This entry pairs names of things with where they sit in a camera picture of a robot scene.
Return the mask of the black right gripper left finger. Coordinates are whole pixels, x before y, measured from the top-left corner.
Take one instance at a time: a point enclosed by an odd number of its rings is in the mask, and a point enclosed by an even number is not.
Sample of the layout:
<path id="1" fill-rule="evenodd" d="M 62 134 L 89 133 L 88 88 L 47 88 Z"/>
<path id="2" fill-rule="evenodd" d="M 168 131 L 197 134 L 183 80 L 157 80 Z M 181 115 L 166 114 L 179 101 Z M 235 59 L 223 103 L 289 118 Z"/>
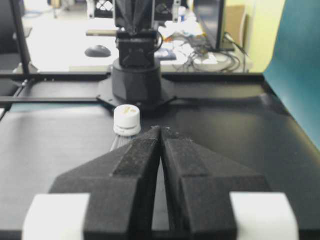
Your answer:
<path id="1" fill-rule="evenodd" d="M 59 175 L 34 197 L 24 240 L 128 240 L 152 228 L 160 127 Z"/>

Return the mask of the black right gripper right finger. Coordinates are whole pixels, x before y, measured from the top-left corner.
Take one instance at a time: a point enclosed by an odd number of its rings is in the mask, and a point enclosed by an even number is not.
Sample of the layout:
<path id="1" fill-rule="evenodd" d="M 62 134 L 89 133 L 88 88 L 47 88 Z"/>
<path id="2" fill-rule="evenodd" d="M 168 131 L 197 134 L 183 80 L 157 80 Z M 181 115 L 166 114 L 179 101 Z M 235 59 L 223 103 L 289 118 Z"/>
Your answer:
<path id="1" fill-rule="evenodd" d="M 161 144 L 174 224 L 192 240 L 297 239 L 288 197 L 263 174 L 168 127 Z"/>

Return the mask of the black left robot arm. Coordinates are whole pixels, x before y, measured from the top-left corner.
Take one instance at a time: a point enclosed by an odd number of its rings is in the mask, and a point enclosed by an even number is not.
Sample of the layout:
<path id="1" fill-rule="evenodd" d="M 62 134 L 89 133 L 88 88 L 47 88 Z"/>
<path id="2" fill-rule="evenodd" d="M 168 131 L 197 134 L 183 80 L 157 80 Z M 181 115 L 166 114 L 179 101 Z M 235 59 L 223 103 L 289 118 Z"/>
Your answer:
<path id="1" fill-rule="evenodd" d="M 109 78 L 99 83 L 97 100 L 113 108 L 130 104 L 147 112 L 170 103 L 176 98 L 174 85 L 163 78 L 155 58 L 163 40 L 154 28 L 155 1 L 115 0 L 113 6 L 119 57 Z"/>

